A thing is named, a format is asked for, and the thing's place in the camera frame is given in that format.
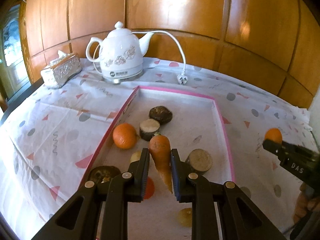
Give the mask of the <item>person's right hand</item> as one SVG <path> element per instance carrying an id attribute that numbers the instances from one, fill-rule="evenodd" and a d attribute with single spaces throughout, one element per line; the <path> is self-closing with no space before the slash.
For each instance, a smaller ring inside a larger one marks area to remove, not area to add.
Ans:
<path id="1" fill-rule="evenodd" d="M 312 198 L 312 199 L 309 198 L 305 193 L 306 192 L 305 183 L 303 183 L 299 189 L 300 189 L 300 194 L 297 198 L 296 207 L 293 214 L 294 224 L 297 224 L 303 217 L 305 217 L 308 211 L 319 212 L 320 210 L 319 197 Z"/>

